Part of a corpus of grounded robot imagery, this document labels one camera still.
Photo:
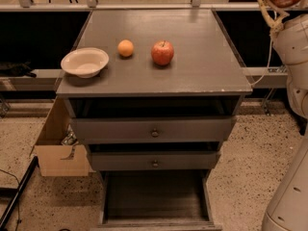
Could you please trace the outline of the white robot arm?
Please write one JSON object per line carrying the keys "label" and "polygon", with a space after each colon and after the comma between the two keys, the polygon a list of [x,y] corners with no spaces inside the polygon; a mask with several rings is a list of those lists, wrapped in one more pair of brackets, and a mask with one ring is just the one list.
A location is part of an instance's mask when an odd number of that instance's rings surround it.
{"label": "white robot arm", "polygon": [[[287,68],[289,105],[308,119],[308,14],[289,18],[288,9],[307,0],[257,0],[272,47]],[[262,220],[262,231],[308,231],[308,127]]]}

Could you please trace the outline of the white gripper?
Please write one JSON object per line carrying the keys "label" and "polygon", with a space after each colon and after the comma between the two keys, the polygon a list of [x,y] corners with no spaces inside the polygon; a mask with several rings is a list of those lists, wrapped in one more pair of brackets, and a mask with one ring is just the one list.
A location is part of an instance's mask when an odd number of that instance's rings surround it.
{"label": "white gripper", "polygon": [[[278,33],[273,38],[273,48],[283,64],[304,64],[308,61],[308,14],[301,14],[283,24],[283,19],[289,14],[278,8],[270,0],[257,0],[259,9],[272,33]],[[274,11],[272,18],[268,8]]]}

